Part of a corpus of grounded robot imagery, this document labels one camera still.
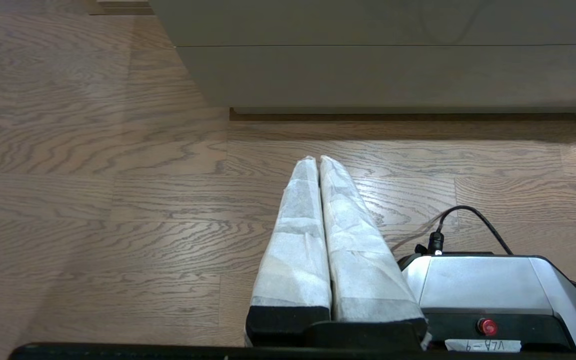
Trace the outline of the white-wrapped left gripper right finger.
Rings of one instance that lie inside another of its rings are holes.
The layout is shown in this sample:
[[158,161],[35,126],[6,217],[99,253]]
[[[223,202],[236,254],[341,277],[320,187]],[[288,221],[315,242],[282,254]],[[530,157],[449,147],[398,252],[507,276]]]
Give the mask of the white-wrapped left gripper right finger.
[[367,205],[332,157],[318,167],[331,319],[310,328],[313,347],[425,351],[429,325]]

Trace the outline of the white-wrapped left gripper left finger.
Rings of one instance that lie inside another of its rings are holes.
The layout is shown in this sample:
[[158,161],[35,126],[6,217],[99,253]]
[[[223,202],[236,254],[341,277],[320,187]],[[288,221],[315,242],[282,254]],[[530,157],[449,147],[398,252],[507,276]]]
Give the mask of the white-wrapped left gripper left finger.
[[329,258],[317,161],[300,159],[286,185],[246,316],[249,347],[297,347],[332,318]]

